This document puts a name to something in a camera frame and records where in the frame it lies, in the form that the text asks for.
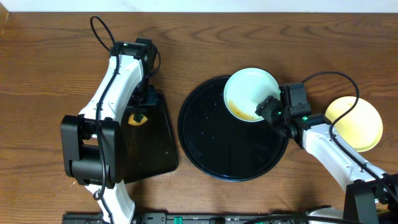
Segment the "green and yellow sponge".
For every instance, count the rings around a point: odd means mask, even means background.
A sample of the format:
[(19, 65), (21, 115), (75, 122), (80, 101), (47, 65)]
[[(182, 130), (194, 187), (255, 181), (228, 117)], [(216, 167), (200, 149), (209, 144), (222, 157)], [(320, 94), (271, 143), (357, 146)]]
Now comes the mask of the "green and yellow sponge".
[(142, 113), (133, 113), (128, 119), (128, 124), (130, 124), (131, 126), (140, 126), (144, 124), (147, 120), (147, 117), (144, 116)]

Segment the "green plate with stain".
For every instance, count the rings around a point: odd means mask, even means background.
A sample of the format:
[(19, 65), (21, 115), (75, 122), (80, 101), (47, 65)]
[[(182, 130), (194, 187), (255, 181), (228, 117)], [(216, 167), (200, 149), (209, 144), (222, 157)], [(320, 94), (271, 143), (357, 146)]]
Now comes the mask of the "green plate with stain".
[(268, 96), (280, 99), (279, 84), (266, 70), (244, 68), (229, 77), (223, 90), (228, 111), (245, 122), (258, 122), (264, 118), (255, 111)]

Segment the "black rectangular tray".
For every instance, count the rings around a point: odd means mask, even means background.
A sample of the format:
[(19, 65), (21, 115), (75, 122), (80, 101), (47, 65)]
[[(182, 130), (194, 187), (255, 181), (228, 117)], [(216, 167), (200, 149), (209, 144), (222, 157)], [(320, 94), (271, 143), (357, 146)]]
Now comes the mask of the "black rectangular tray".
[(127, 150), (124, 182), (127, 184), (172, 172), (178, 167), (176, 143), (164, 97), (156, 94), (155, 105), (144, 109), (147, 118), (144, 124), (129, 124), (129, 111), (122, 119)]

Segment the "yellow plate with stain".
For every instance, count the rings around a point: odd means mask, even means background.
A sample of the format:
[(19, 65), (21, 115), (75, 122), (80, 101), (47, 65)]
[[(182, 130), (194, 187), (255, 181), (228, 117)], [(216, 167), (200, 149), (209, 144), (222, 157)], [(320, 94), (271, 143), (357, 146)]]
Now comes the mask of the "yellow plate with stain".
[[(326, 109), (326, 117), (334, 121), (350, 109), (355, 100), (355, 96), (336, 99)], [(375, 107), (360, 98), (354, 109), (341, 118), (334, 129), (357, 152), (365, 152), (374, 148), (381, 140), (383, 124)]]

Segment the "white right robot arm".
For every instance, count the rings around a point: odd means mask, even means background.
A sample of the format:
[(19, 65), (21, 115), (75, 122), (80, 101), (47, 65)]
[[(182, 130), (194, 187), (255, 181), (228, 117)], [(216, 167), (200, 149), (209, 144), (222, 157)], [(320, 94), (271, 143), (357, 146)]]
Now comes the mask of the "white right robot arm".
[(343, 218), (360, 223), (397, 223), (397, 175), (374, 166), (334, 126), (359, 105), (359, 97), (334, 121), (312, 114), (310, 104), (283, 103), (269, 95), (255, 113), (280, 135), (316, 157), (345, 191)]

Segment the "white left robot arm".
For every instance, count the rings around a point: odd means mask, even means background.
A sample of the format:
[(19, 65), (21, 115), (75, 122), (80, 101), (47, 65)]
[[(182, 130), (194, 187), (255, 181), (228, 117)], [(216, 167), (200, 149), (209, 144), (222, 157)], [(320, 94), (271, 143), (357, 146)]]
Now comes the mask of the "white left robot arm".
[(117, 42), (96, 93), (78, 115), (60, 125), (65, 173), (89, 190), (103, 212), (103, 223), (131, 223), (135, 203), (124, 174), (127, 150), (121, 130), (126, 110), (139, 111), (148, 78), (160, 59), (150, 39)]

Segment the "black round tray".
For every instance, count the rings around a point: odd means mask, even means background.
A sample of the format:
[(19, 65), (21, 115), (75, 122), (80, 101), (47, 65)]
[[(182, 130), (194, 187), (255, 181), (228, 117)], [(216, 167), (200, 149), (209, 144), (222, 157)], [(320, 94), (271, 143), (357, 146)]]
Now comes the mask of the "black round tray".
[(227, 81), (227, 76), (212, 78), (189, 94), (178, 116), (178, 138), (198, 169), (216, 179), (242, 182), (274, 168), (289, 140), (263, 121), (234, 117), (223, 99)]

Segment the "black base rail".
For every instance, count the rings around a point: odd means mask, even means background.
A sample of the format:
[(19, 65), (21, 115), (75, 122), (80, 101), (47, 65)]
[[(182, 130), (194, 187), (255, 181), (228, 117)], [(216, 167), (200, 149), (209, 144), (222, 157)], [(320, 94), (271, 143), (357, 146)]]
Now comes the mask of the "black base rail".
[[(251, 220), (257, 220), (262, 216), (246, 215), (189, 215), (165, 213), (135, 214), (132, 224), (242, 224)], [(64, 214), (62, 224), (100, 224), (110, 223), (103, 220), (103, 214)]]

